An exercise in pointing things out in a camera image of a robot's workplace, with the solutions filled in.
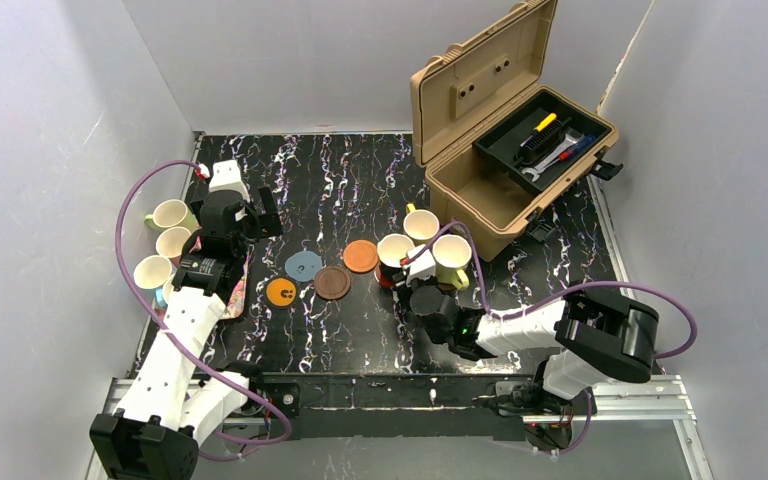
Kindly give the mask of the blue grey coaster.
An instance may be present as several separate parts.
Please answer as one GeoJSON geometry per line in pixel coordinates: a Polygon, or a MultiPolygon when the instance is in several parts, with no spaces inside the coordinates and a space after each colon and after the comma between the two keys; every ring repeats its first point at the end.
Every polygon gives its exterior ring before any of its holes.
{"type": "Polygon", "coordinates": [[[302,250],[291,255],[284,263],[286,274],[294,281],[306,283],[312,281],[323,268],[321,256],[310,250],[302,250]]]}

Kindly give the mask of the dark walnut coaster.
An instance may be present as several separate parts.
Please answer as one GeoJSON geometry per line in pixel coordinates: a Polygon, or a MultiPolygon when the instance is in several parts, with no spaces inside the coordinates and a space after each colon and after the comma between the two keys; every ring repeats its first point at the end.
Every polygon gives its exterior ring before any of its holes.
{"type": "Polygon", "coordinates": [[[444,292],[456,292],[458,288],[448,283],[438,283],[437,286],[444,292]]]}

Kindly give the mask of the yellow mug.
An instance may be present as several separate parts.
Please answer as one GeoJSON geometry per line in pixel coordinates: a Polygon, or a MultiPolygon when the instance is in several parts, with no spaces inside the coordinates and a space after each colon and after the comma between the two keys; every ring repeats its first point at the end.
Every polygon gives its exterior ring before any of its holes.
{"type": "Polygon", "coordinates": [[[472,260],[472,247],[462,236],[445,234],[432,246],[436,261],[436,278],[457,290],[464,290],[470,284],[467,269],[472,260]]]}

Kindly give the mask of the olive mug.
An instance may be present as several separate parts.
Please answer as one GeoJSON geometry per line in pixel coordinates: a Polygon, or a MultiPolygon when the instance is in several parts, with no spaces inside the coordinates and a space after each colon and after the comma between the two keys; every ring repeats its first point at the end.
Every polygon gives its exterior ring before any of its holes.
{"type": "Polygon", "coordinates": [[[414,243],[406,235],[393,233],[383,237],[376,247],[379,263],[402,269],[402,260],[414,248],[414,243]]]}

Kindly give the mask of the red coaster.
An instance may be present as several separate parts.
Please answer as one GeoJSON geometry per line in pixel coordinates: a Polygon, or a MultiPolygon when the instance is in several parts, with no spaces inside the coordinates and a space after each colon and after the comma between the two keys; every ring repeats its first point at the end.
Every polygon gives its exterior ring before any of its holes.
{"type": "Polygon", "coordinates": [[[375,278],[382,288],[394,289],[403,278],[403,272],[400,267],[379,263],[375,270],[375,278]]]}

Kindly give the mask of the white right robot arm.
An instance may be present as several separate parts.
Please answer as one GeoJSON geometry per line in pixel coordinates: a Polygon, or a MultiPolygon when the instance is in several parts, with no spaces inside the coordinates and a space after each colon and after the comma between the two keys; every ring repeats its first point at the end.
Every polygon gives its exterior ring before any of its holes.
{"type": "Polygon", "coordinates": [[[432,343],[470,361],[554,348],[532,380],[485,400],[499,415],[561,413],[593,385],[609,379],[650,380],[659,315],[620,292],[581,284],[542,307],[492,311],[467,308],[435,280],[406,281],[395,291],[409,319],[432,343]]]}

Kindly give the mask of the orange smiley coaster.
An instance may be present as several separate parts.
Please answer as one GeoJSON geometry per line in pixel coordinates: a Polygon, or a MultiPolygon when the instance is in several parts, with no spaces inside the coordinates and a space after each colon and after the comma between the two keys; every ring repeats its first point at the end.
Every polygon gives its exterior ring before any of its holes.
{"type": "Polygon", "coordinates": [[[288,308],[294,303],[297,297],[296,284],[286,277],[274,277],[270,279],[265,287],[267,302],[275,308],[288,308]]]}

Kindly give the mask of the peach mug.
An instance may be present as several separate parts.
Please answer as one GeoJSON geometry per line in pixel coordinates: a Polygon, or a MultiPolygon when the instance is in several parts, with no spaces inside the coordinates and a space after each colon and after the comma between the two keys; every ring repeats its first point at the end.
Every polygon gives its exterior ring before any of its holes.
{"type": "Polygon", "coordinates": [[[426,244],[440,229],[440,220],[430,210],[417,208],[413,203],[406,205],[403,230],[415,245],[426,244]]]}

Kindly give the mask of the orange wooden coaster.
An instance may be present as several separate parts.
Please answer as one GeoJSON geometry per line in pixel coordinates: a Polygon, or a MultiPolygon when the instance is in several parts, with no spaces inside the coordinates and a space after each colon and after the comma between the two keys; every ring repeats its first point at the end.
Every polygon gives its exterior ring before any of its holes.
{"type": "Polygon", "coordinates": [[[379,263],[376,245],[363,239],[350,242],[343,250],[342,259],[349,271],[359,274],[371,272],[379,263]]]}

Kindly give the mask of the dark brown coaster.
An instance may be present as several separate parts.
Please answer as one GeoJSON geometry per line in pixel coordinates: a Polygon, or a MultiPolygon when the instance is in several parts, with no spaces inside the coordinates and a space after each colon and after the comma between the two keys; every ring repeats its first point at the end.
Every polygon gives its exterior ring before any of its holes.
{"type": "Polygon", "coordinates": [[[314,277],[314,290],[324,300],[339,300],[351,289],[351,274],[339,266],[322,268],[314,277]]]}

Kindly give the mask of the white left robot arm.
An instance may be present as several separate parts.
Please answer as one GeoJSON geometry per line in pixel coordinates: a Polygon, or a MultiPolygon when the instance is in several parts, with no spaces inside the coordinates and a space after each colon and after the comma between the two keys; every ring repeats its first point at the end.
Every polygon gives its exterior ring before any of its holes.
{"type": "Polygon", "coordinates": [[[98,414],[89,436],[110,479],[189,479],[200,447],[247,402],[281,413],[249,388],[258,370],[230,364],[217,371],[200,355],[221,320],[258,240],[282,234],[271,191],[258,191],[264,210],[232,189],[193,202],[198,229],[178,253],[173,290],[137,378],[111,414],[98,414]]]}

